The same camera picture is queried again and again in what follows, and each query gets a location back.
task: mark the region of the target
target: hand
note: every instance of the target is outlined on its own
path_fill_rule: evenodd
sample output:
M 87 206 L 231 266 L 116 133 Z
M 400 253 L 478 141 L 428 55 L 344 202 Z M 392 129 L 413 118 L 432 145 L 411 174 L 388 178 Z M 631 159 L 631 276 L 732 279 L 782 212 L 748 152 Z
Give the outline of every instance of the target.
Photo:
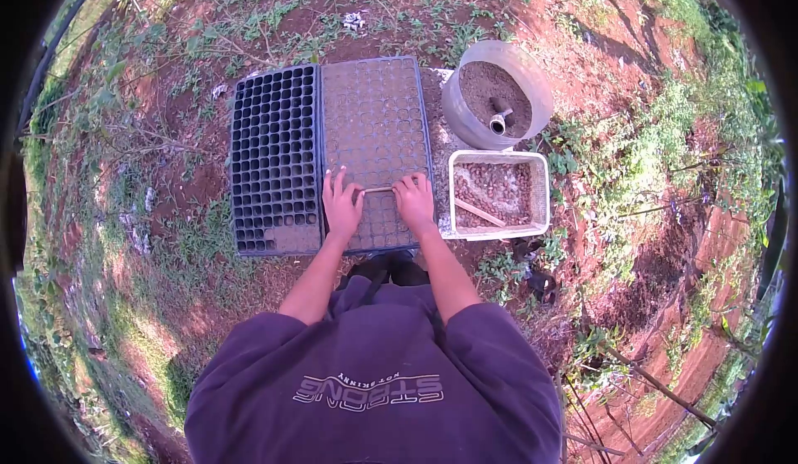
M 433 183 L 423 173 L 405 175 L 394 183 L 393 188 L 399 214 L 416 239 L 421 239 L 427 232 L 438 232 L 438 225 L 433 220 Z
M 330 231 L 327 238 L 340 238 L 342 241 L 349 242 L 357 231 L 357 225 L 363 216 L 363 187 L 356 183 L 350 183 L 343 189 L 344 174 L 346 167 L 335 175 L 334 185 L 330 183 L 332 172 L 327 170 L 324 175 L 324 190 L 322 200 L 324 200 L 324 213 L 327 215 L 327 224 Z M 354 190 L 359 189 L 357 201 L 352 203 Z

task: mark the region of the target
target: person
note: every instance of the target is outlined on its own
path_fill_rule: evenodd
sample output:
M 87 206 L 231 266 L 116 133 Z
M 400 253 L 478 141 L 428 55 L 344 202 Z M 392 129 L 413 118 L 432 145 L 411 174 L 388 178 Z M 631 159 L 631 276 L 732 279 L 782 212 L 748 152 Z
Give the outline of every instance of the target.
M 363 210 L 344 172 L 326 172 L 330 231 L 278 312 L 236 325 L 197 379 L 194 462 L 557 461 L 552 378 L 510 315 L 477 296 L 423 174 L 393 191 L 429 273 L 407 252 L 383 254 L 333 292 Z

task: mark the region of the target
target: soil-filled seedling tray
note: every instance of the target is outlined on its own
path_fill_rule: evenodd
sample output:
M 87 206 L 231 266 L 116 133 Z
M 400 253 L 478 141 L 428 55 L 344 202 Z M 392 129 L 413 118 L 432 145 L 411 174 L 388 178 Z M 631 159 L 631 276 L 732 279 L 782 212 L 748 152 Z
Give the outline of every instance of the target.
M 235 86 L 231 209 L 242 256 L 321 247 L 317 100 L 317 64 L 247 77 Z
M 323 168 L 346 166 L 346 181 L 368 189 L 432 174 L 429 131 L 414 57 L 381 57 L 321 67 Z M 417 247 L 392 192 L 365 195 L 348 254 Z

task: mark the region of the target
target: white plastic basket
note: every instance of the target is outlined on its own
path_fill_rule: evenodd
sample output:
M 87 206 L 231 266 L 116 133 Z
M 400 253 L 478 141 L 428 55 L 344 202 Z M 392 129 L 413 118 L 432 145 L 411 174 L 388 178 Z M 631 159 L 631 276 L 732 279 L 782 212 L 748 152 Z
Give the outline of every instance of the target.
M 532 169 L 532 189 L 529 206 L 531 220 L 521 226 L 457 227 L 455 216 L 455 167 L 463 163 L 485 163 L 517 165 L 529 163 Z M 467 241 L 488 239 L 510 239 L 535 236 L 548 230 L 549 226 L 549 178 L 548 163 L 543 155 L 536 152 L 517 152 L 514 150 L 456 150 L 449 156 L 449 210 L 452 230 L 458 238 Z

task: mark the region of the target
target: purple sweatshirt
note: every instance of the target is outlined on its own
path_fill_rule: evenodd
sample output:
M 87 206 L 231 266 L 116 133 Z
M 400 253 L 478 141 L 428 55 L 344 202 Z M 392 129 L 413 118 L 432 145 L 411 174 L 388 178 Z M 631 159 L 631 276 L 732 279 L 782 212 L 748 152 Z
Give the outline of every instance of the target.
M 311 326 L 278 313 L 237 325 L 188 402 L 194 462 L 556 462 L 552 378 L 499 305 L 433 326 L 430 286 L 353 277 L 345 310 Z

